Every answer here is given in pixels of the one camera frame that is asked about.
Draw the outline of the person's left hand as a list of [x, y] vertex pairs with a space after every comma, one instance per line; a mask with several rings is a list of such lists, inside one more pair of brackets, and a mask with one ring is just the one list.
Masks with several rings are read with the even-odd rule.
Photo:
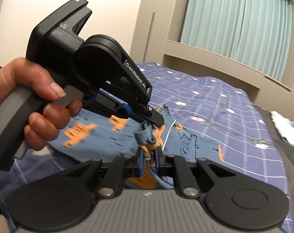
[[58, 138], [61, 129], [79, 114], [82, 102], [73, 100], [68, 107], [53, 102], [64, 97], [65, 91], [42, 66], [19, 57], [0, 67], [0, 105], [18, 85], [30, 87], [39, 97], [50, 101], [43, 113], [31, 113], [24, 128], [25, 140], [31, 149], [41, 150], [47, 142]]

